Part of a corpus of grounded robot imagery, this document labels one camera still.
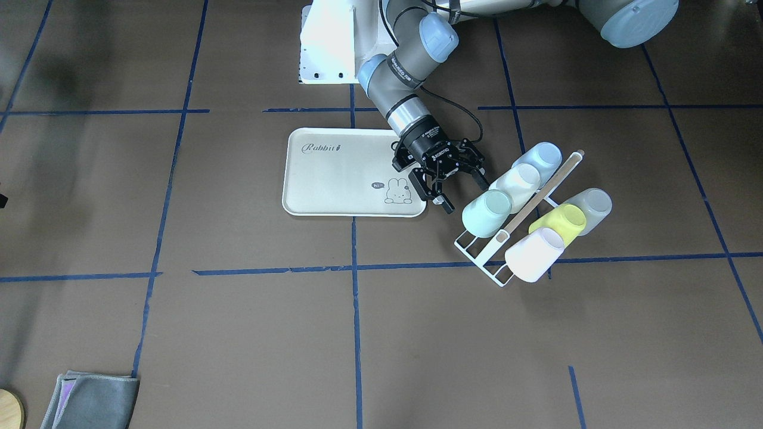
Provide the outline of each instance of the cup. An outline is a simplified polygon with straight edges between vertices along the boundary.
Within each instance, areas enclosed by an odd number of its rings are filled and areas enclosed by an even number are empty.
[[[502,191],[489,189],[464,207],[461,220],[471,235],[489,238],[504,226],[510,211],[511,198]]]
[[[585,228],[579,235],[585,235],[599,225],[612,212],[612,199],[599,188],[589,188],[565,201],[580,208],[585,215]]]
[[[583,211],[575,205],[565,203],[530,224],[528,232],[532,233],[540,227],[549,227],[562,236],[567,247],[585,229],[585,224]]]
[[[511,164],[511,168],[521,163],[530,164],[538,169],[538,173],[540,173],[540,185],[538,188],[542,188],[551,179],[551,176],[554,175],[556,169],[562,165],[562,152],[555,144],[543,141],[533,146],[532,149],[514,161]]]
[[[565,251],[565,242],[556,231],[540,227],[506,249],[506,266],[525,282],[537,282],[540,276]]]
[[[530,164],[517,164],[491,183],[490,189],[503,191],[511,198],[511,214],[517,213],[540,188],[540,173]]]

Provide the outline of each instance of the folded towel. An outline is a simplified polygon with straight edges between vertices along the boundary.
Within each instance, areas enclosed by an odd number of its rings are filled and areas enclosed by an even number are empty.
[[[68,371],[58,376],[40,429],[126,429],[138,380]]]

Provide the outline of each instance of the round wooden board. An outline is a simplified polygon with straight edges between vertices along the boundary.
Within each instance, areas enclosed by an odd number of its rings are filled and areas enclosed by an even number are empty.
[[[16,395],[0,389],[0,429],[22,429],[24,407]]]

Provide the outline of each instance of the white tray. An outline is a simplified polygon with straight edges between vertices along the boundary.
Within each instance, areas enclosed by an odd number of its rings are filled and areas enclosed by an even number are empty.
[[[283,208],[296,216],[413,218],[426,208],[392,168],[392,130],[299,128],[288,138]]]

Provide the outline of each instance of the cable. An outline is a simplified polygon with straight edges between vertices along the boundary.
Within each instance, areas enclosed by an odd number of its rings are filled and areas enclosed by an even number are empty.
[[[427,0],[421,0],[422,3],[425,5],[431,7],[432,9],[438,10],[438,11],[445,11],[450,13],[452,9],[450,8],[444,8],[443,6],[439,6],[437,3],[432,0],[431,2],[428,2]],[[495,15],[480,15],[480,14],[473,14],[471,12],[464,12],[461,11],[462,16],[468,16],[470,18],[484,18],[484,19],[493,19],[493,18],[502,18],[504,16],[507,16],[511,11],[501,12],[500,14]]]
[[[392,39],[392,42],[395,46],[400,46],[398,43],[398,39],[394,38],[394,34],[392,34],[392,30],[389,29],[389,24],[387,24],[387,17],[384,16],[384,11],[382,10],[384,6],[382,6],[382,0],[379,0],[379,15],[381,16],[381,22],[384,24],[384,28],[387,29],[387,34],[389,34],[389,37]]]
[[[479,143],[482,140],[482,136],[485,134],[485,130],[482,128],[482,123],[479,121],[479,118],[477,118],[467,108],[465,108],[464,106],[462,106],[459,103],[456,103],[456,102],[454,102],[452,100],[448,100],[447,98],[445,98],[445,97],[443,97],[441,95],[437,95],[434,92],[431,92],[429,89],[424,88],[423,86],[421,86],[421,91],[423,91],[428,96],[437,98],[438,100],[440,100],[442,102],[446,102],[449,105],[451,105],[451,106],[459,109],[460,111],[463,111],[467,115],[469,115],[469,117],[472,118],[474,120],[474,122],[477,124],[477,126],[479,127],[479,138],[477,140],[473,140],[472,143]]]

